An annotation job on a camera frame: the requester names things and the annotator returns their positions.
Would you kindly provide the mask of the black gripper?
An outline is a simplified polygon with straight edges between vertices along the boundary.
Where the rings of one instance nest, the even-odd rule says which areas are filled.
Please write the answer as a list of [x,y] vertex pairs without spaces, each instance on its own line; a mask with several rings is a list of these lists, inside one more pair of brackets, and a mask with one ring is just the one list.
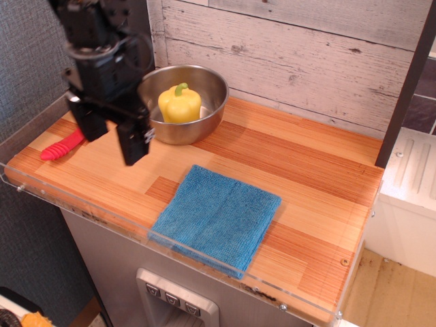
[[70,111],[89,142],[108,132],[107,121],[116,123],[126,166],[147,155],[155,137],[149,112],[137,94],[145,75],[139,42],[135,34],[75,33],[68,35],[65,45],[76,64],[64,72]]

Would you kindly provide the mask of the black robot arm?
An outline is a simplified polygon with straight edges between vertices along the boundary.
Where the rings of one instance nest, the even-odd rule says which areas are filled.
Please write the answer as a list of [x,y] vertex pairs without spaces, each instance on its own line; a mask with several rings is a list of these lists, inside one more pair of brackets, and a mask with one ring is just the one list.
[[148,16],[136,18],[131,1],[51,1],[74,60],[63,77],[66,100],[82,134],[92,142],[116,124],[124,162],[149,152],[154,136],[138,87],[155,69]]

